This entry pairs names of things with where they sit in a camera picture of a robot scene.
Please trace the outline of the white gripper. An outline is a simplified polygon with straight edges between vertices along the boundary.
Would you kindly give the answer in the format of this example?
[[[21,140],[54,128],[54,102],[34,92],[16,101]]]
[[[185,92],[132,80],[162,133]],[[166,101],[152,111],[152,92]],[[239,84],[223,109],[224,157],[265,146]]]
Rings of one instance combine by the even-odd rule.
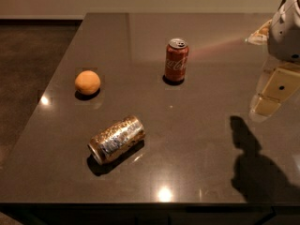
[[[295,64],[300,62],[300,0],[283,0],[272,21],[265,22],[246,42],[253,45],[268,42],[271,55],[289,61],[262,72],[249,105],[250,119],[262,122],[300,89],[300,66]]]

